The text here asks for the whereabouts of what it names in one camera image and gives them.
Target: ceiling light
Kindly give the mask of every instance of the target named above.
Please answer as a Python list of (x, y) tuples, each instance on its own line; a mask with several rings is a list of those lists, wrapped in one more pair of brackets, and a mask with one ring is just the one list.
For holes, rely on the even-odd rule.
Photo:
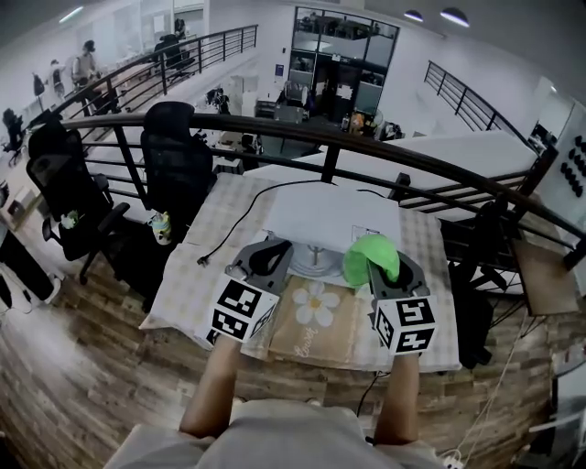
[(414, 21), (418, 21), (419, 23), (423, 22), (423, 16), (416, 10), (408, 10), (405, 12), (404, 16), (411, 18)]
[(441, 15), (449, 21), (456, 23), (457, 25), (464, 27), (470, 26), (470, 24), (468, 23), (468, 18), (458, 8), (446, 8), (441, 12)]
[(71, 13), (65, 15), (62, 19), (59, 20), (60, 23), (65, 23), (68, 19), (70, 19), (71, 17), (77, 15), (78, 13), (80, 13), (83, 10), (83, 6), (78, 6), (77, 8), (75, 8)]

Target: checkered tablecloth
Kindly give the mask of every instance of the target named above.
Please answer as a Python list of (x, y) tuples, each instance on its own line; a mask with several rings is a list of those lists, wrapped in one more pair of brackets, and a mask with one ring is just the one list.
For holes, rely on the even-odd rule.
[[(224, 173), (219, 175), (184, 243), (178, 245), (171, 254), (163, 282), (141, 329), (172, 327), (201, 346), (210, 348), (204, 339), (209, 327), (207, 311), (215, 283), (225, 266), (262, 229), (276, 191), (268, 191), (258, 197), (251, 212), (236, 227), (224, 246), (210, 258), (206, 268), (198, 266), (197, 260), (223, 240), (258, 192), (274, 184), (271, 180)], [(459, 369), (456, 317), (440, 221), (432, 215), (403, 209), (400, 210), (400, 217), (403, 251), (421, 266), (431, 293), (438, 298), (438, 336), (432, 348), (421, 356), (421, 370), (433, 372)], [(243, 352), (256, 358), (269, 359), (272, 331), (269, 324), (243, 347)], [(358, 335), (357, 341), (355, 357), (344, 367), (386, 369), (392, 364), (392, 357), (381, 353), (376, 333), (365, 331)]]

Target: green cloth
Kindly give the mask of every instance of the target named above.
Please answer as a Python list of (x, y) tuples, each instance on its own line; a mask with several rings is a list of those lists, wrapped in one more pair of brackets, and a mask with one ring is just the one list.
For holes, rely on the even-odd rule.
[(344, 279), (352, 287), (368, 283), (368, 263), (382, 267), (392, 282), (399, 277), (401, 261), (393, 242), (382, 234), (366, 234), (358, 239), (344, 255)]

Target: white flower print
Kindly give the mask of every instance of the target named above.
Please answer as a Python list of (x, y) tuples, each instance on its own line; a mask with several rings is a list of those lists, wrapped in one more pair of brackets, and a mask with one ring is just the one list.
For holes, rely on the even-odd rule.
[(296, 289), (293, 292), (293, 301), (301, 305), (296, 313), (298, 323), (308, 324), (315, 317), (320, 326), (329, 327), (333, 322), (330, 308), (340, 304), (340, 297), (335, 293), (324, 292), (323, 282), (311, 282), (308, 289)]

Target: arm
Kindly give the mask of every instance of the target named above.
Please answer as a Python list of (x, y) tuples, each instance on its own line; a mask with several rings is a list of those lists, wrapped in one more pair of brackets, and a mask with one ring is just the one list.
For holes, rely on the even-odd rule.
[(179, 431), (197, 438), (218, 438), (228, 428), (241, 346), (230, 337), (218, 336)]
[(418, 439), (418, 354), (399, 355), (393, 363), (374, 444), (402, 445)]

